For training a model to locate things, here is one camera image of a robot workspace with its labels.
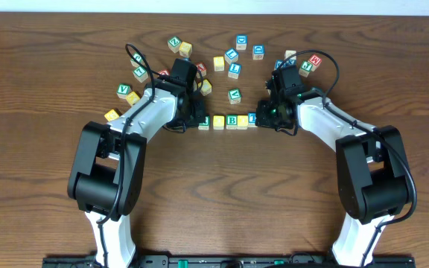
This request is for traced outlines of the yellow block beside V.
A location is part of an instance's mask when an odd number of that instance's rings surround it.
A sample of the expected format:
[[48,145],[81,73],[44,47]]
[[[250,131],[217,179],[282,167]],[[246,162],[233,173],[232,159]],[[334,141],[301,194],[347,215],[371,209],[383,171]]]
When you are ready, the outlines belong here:
[[136,92],[129,93],[125,99],[130,106],[133,106],[140,101],[140,97]]

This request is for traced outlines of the blue T block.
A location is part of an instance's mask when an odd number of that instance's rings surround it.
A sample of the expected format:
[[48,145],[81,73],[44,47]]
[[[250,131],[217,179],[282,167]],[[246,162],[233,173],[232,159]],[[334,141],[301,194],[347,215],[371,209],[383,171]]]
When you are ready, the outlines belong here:
[[256,127],[256,114],[254,112],[248,113],[248,127]]

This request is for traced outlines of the blue l block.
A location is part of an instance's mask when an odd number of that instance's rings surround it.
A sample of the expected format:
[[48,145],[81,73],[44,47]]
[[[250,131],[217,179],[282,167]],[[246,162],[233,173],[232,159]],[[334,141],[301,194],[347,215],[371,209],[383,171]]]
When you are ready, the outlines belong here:
[[239,54],[234,48],[230,48],[224,54],[224,59],[229,65],[236,63],[238,61],[238,57]]
[[237,63],[232,63],[229,66],[228,77],[233,79],[238,79],[241,73],[241,65]]

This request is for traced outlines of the blue d block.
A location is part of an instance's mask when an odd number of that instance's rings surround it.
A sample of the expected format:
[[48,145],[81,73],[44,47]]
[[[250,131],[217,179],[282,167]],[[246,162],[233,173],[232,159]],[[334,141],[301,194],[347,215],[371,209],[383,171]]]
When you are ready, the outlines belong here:
[[265,49],[263,45],[254,45],[252,47],[252,58],[254,60],[263,60]]
[[236,50],[245,51],[247,49],[247,35],[237,35],[235,45]]

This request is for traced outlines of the blue D block top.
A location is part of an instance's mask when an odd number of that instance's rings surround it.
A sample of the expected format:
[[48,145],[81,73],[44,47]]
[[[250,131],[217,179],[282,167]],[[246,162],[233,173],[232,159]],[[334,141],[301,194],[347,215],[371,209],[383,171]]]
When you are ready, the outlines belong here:
[[237,35],[235,45],[236,50],[245,51],[247,49],[247,35]]

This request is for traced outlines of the red U block left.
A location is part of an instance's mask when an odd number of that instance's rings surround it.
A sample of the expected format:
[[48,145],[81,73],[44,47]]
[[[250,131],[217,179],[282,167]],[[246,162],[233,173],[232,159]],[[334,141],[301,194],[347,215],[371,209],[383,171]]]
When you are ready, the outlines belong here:
[[160,75],[167,75],[167,76],[169,76],[169,75],[170,75],[170,72],[169,72],[169,70],[168,70],[168,69],[163,69],[163,70],[159,71],[159,74],[160,74]]

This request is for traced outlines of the yellow block far left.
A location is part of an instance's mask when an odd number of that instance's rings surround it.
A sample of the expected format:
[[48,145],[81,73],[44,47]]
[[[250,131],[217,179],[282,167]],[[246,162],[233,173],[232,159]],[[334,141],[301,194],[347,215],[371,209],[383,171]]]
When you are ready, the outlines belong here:
[[120,118],[121,113],[118,109],[111,109],[107,113],[104,114],[104,117],[107,121],[114,121],[118,118]]

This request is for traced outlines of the yellow O block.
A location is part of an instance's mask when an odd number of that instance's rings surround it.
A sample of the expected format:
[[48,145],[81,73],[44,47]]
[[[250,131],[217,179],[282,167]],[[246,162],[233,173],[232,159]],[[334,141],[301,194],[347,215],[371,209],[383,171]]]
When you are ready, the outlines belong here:
[[214,130],[223,130],[225,128],[225,117],[223,115],[214,115],[212,124]]
[[248,115],[238,115],[237,116],[237,129],[246,130],[249,127],[249,117]]

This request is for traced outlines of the plain X block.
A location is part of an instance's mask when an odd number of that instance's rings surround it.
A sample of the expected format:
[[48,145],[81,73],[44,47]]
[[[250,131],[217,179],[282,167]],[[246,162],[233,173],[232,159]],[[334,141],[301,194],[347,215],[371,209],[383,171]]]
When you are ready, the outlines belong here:
[[285,51],[285,60],[286,66],[291,66],[296,64],[296,51],[295,50],[286,50]]

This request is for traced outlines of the green R block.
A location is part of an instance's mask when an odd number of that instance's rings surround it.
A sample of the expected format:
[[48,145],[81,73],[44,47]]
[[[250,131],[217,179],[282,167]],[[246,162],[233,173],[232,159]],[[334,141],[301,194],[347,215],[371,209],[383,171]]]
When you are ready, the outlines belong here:
[[210,129],[210,116],[207,115],[203,123],[200,123],[198,126],[199,130],[209,130]]

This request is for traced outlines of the green B block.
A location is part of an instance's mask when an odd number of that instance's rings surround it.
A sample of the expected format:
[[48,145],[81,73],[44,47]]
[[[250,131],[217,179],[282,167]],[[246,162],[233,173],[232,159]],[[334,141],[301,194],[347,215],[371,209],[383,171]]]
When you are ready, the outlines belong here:
[[226,115],[226,128],[228,130],[236,130],[238,128],[237,115]]

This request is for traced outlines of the blue L block upper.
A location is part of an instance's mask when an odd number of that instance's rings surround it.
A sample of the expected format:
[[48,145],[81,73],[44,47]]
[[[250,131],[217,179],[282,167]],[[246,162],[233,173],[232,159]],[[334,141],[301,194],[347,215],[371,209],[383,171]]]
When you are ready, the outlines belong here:
[[239,54],[234,48],[230,48],[224,54],[224,59],[229,65],[236,63],[238,61],[238,57]]

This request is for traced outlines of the yellow S block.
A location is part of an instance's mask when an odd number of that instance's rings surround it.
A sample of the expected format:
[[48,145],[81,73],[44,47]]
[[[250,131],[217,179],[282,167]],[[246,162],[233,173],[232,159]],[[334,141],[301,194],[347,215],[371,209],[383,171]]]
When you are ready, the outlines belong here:
[[222,56],[213,58],[214,70],[223,71],[224,70],[224,58]]

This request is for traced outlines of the green V block centre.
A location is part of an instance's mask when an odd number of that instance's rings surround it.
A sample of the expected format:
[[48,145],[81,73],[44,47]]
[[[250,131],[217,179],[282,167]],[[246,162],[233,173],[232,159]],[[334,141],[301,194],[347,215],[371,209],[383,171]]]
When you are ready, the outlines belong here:
[[228,91],[228,99],[231,104],[236,104],[241,102],[241,91],[239,88],[230,89]]

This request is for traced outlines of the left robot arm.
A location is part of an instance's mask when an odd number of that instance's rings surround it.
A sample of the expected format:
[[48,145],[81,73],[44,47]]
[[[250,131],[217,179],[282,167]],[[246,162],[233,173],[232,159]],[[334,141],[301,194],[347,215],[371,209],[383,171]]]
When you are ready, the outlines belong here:
[[195,64],[177,59],[170,74],[147,83],[142,98],[119,118],[84,126],[67,192],[92,225],[96,265],[128,267],[133,261],[130,213],[142,187],[147,143],[163,127],[184,133],[205,121],[197,72]]

